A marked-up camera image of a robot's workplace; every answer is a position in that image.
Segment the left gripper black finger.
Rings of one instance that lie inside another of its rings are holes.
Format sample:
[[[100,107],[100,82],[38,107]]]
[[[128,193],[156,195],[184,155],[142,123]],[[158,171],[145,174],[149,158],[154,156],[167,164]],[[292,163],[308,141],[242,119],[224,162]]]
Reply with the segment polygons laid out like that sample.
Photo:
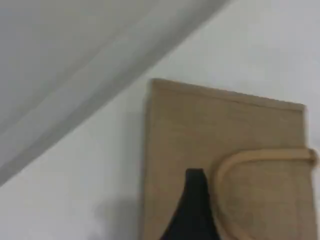
[[[202,168],[188,168],[177,208],[162,240],[219,240],[210,205],[208,182]]]

